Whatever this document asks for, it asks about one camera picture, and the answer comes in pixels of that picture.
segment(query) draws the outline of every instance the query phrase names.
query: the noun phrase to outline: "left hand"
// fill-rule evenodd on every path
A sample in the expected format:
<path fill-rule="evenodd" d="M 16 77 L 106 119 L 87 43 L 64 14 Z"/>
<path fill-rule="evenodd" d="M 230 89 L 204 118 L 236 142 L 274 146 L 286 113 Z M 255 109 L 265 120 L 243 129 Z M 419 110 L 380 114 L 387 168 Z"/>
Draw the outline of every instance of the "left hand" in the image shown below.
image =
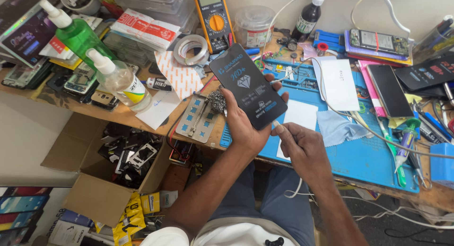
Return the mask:
<path fill-rule="evenodd" d="M 274 75 L 270 73 L 265 74 L 265 78 L 270 82 L 274 80 Z M 282 87 L 282 83 L 276 82 L 272 86 L 275 91 L 278 91 Z M 249 118 L 247 118 L 246 113 L 238 107 L 233 93 L 225 88 L 221 88 L 221 92 L 224 94 L 227 103 L 227 123 L 232 137 L 231 145 L 241 148 L 245 153 L 251 154 L 253 157 L 257 156 L 270 136 L 271 123 L 263 130 L 256 130 L 249 121 Z M 281 98 L 286 103 L 288 97 L 288 92 L 284 92 L 281 95 Z"/>

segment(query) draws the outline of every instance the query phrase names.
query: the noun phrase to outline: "blue silicone repair mat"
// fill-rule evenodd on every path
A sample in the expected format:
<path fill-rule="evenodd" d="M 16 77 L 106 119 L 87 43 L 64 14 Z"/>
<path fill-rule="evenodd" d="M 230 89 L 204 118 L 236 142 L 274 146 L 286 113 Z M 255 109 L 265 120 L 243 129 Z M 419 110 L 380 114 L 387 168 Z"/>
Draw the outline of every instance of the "blue silicone repair mat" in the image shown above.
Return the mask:
<path fill-rule="evenodd" d="M 295 68 L 298 65 L 298 63 L 292 64 L 275 59 L 268 59 L 264 62 L 269 66 L 272 65 L 273 70 L 265 69 L 263 73 L 273 73 L 276 79 L 285 76 L 285 68 L 287 66 Z M 281 71 L 279 71 L 281 67 L 276 70 L 276 66 L 279 65 L 283 68 Z M 294 80 L 283 80 L 283 87 L 279 91 L 279 94 L 288 91 L 292 100 L 318 106 L 319 111 L 328 110 L 326 103 L 321 100 L 319 91 L 305 87 L 305 81 L 316 82 L 313 66 L 303 64 L 298 70 L 294 75 Z M 366 89 L 366 83 L 361 73 L 353 72 L 353 78 L 356 86 Z M 375 115 L 369 112 L 369 109 L 373 107 L 371 99 L 358 98 L 358 100 L 365 107 L 364 113 L 360 113 L 361 117 L 372 130 L 382 135 Z M 279 116 L 277 121 L 283 123 L 284 116 L 285 114 Z M 320 132 L 318 123 L 316 131 Z M 226 124 L 220 145 L 228 147 L 230 143 L 230 131 Z M 270 136 L 265 147 L 259 153 L 259 156 L 289 162 L 276 157 L 278 145 L 279 137 Z M 391 152 L 385 142 L 376 136 L 371 139 L 362 137 L 354 141 L 346 140 L 342 144 L 327 147 L 326 152 L 331 162 L 333 174 L 413 193 L 419 192 L 419 187 L 413 180 L 415 171 L 408 165 L 408 162 L 403 165 L 407 181 L 406 187 L 402 188 L 397 183 L 397 175 L 394 173 L 395 166 Z"/>

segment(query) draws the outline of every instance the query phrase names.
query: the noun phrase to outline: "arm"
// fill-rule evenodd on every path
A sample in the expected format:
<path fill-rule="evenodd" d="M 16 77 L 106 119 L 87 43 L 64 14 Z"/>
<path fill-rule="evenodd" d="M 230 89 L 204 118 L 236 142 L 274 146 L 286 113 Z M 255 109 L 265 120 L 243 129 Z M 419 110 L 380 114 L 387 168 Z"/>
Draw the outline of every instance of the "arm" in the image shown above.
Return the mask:
<path fill-rule="evenodd" d="M 331 164 L 320 133 L 294 123 L 279 125 L 271 135 L 282 139 L 281 149 L 317 197 L 330 245 L 367 246 L 334 183 Z"/>
<path fill-rule="evenodd" d="M 265 78 L 272 81 L 274 75 L 267 74 Z M 272 86 L 278 91 L 282 84 L 277 82 Z M 255 130 L 246 113 L 238 107 L 233 93 L 224 88 L 221 91 L 227 102 L 227 123 L 232 144 L 206 174 L 178 197 L 162 224 L 163 227 L 181 228 L 189 241 L 196 237 L 241 172 L 263 149 L 271 132 L 271 124 L 261 131 Z M 287 102 L 288 92 L 281 97 Z"/>

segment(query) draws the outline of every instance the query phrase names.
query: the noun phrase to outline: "dark glass bottle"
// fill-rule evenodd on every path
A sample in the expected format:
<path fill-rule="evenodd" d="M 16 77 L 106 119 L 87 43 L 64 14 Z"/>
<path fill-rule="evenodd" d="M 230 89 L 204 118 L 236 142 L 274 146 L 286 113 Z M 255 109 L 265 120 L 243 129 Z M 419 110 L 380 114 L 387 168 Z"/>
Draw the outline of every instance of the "dark glass bottle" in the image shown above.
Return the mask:
<path fill-rule="evenodd" d="M 325 0 L 312 0 L 312 3 L 306 5 L 300 14 L 300 17 L 292 31 L 292 38 L 298 42 L 304 42 L 308 39 L 310 33 L 315 27 L 321 16 L 320 6 Z"/>

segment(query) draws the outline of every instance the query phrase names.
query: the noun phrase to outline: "red and white packet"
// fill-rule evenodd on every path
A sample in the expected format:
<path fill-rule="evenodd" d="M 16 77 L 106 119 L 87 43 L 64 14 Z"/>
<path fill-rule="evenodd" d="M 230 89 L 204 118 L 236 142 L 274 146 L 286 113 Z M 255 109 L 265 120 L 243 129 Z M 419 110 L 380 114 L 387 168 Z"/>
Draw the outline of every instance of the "red and white packet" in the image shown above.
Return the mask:
<path fill-rule="evenodd" d="M 180 27 L 127 9 L 111 29 L 148 46 L 164 52 L 180 34 Z"/>

